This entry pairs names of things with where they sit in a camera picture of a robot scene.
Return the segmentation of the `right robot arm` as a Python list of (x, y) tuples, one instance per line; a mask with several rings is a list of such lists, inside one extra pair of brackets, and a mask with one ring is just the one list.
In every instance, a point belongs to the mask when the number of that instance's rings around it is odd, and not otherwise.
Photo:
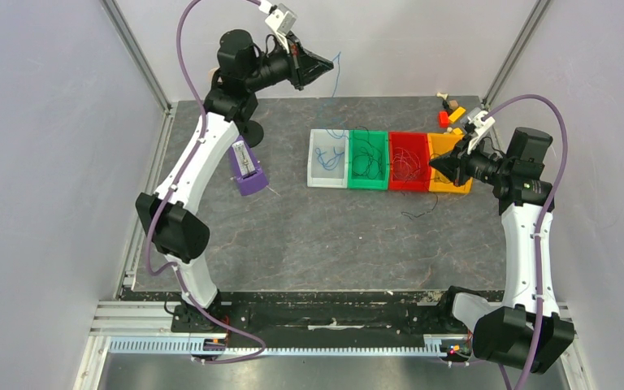
[(454, 184), (477, 179), (492, 186), (505, 231), (505, 291), (494, 306), (478, 292), (452, 286), (437, 304), (437, 322), (448, 332), (466, 326), (478, 359), (543, 374), (574, 339), (574, 325), (561, 318), (551, 281), (554, 186), (540, 179), (553, 139), (516, 128), (501, 157), (481, 146), (469, 151), (469, 141), (458, 141), (430, 166)]

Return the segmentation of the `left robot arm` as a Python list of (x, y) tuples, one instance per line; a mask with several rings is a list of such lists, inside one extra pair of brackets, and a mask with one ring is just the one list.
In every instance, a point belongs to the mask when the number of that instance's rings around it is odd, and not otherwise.
[(222, 35), (217, 60), (196, 130), (178, 162), (152, 193), (140, 193), (135, 203), (147, 249), (166, 259), (158, 269), (147, 259), (147, 271), (174, 271), (183, 301), (193, 307), (191, 320), (204, 332), (217, 329), (223, 319), (223, 311), (213, 304), (219, 290), (205, 259), (210, 229), (197, 216), (206, 185), (237, 142), (256, 145), (263, 139), (262, 127), (251, 119), (258, 91), (282, 81), (303, 89), (334, 67), (331, 60), (305, 49), (291, 32), (267, 53), (243, 29)]

